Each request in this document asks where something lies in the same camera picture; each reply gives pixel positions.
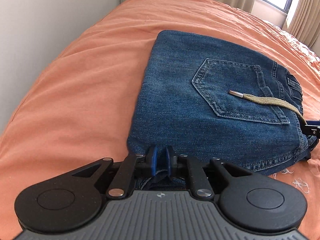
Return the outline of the blue denim jeans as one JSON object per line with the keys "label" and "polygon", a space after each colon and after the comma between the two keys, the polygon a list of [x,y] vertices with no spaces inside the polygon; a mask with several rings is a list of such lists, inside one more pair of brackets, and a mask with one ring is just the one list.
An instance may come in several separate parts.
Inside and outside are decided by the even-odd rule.
{"label": "blue denim jeans", "polygon": [[153,45],[127,140],[221,158],[264,175],[308,160],[318,139],[304,135],[302,89],[263,54],[217,38],[161,31]]}

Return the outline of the orange bed cover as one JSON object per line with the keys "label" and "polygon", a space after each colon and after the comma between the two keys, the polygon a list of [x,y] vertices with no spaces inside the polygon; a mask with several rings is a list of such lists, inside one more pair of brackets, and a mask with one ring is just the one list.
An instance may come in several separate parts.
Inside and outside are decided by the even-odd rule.
{"label": "orange bed cover", "polygon": [[291,35],[215,0],[127,0],[73,41],[37,78],[1,135],[1,239],[20,232],[14,211],[26,187],[104,156],[126,140],[157,34],[179,30],[256,50],[287,67],[319,119],[319,59]]}

